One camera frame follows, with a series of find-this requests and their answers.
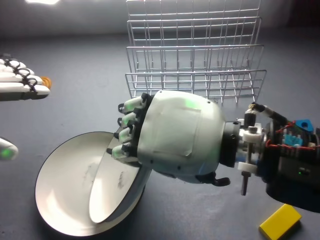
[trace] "wire rack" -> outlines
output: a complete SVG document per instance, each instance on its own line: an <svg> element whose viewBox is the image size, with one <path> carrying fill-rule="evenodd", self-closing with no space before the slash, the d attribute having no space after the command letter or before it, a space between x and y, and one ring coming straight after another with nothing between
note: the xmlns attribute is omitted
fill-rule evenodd
<svg viewBox="0 0 320 240"><path fill-rule="evenodd" d="M266 71L257 44L260 0L127 0L132 98L178 90L257 100Z"/></svg>

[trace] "metal wire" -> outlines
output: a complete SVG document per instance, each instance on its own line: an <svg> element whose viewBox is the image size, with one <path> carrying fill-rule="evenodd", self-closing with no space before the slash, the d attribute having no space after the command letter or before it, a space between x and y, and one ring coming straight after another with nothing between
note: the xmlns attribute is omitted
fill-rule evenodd
<svg viewBox="0 0 320 240"><path fill-rule="evenodd" d="M257 100L261 1L127 0L125 78L132 98L178 90L214 99Z"/></svg>

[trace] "gray surface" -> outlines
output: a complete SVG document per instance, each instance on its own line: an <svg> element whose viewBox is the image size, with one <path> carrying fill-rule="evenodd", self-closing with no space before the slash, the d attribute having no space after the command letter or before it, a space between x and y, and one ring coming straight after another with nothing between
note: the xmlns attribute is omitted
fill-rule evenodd
<svg viewBox="0 0 320 240"><path fill-rule="evenodd" d="M190 12L192 0L179 6L180 12ZM211 1L217 11L222 11L224 0ZM244 0L243 6L257 7L258 0ZM262 0L259 16L263 27L285 26L293 0ZM227 0L231 10L238 9L239 0ZM208 0L197 0L196 9L205 12ZM159 5L147 8L151 13L159 11ZM175 9L163 7L163 13ZM89 35L127 33L126 0L60 0L55 5L26 3L25 0L0 0L0 39L35 36Z"/></svg>
<svg viewBox="0 0 320 240"><path fill-rule="evenodd" d="M259 102L289 119L320 119L320 30L263 31L261 66L268 70ZM0 240L64 239L37 213L34 186L46 157L62 142L91 131L115 131L117 105L129 93L127 36L100 36L0 43L39 75L53 81L43 100L0 102L0 133L20 150L18 159L0 163ZM224 109L228 120L246 105ZM152 173L134 214L93 239L259 240L258 226L282 204L252 177L240 195L241 174L219 166L231 185L193 185ZM320 214L301 209L302 229L292 239L319 239Z"/></svg>

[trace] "white bowl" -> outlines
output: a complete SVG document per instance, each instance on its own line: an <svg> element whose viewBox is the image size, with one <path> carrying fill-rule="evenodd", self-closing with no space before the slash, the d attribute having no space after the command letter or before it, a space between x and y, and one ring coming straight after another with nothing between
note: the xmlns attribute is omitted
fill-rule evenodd
<svg viewBox="0 0 320 240"><path fill-rule="evenodd" d="M35 185L35 201L40 215L53 229L71 236L102 233L121 222L138 203L150 170L115 163L105 154L112 139L113 134L109 132L76 136L55 149L42 165ZM101 172L98 171L100 163L104 168L109 163L115 173L128 173L126 192L113 187L120 176L106 173L99 182L101 186L112 187L96 188L91 196L96 174ZM99 224L91 220L90 203L91 212L108 209L95 221L101 222Z"/></svg>

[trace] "blue plastic part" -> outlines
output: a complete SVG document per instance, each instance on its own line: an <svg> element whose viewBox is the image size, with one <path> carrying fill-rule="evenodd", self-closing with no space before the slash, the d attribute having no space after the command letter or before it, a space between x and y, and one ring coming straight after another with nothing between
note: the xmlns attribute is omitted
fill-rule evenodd
<svg viewBox="0 0 320 240"><path fill-rule="evenodd" d="M284 135L284 144L292 146L292 147L301 147L303 144L303 140L301 137L292 136L290 134Z"/></svg>
<svg viewBox="0 0 320 240"><path fill-rule="evenodd" d="M296 120L295 124L298 127L302 128L302 129L305 129L310 133L314 132L314 126L312 126L312 123L311 123L311 121L309 119Z"/></svg>

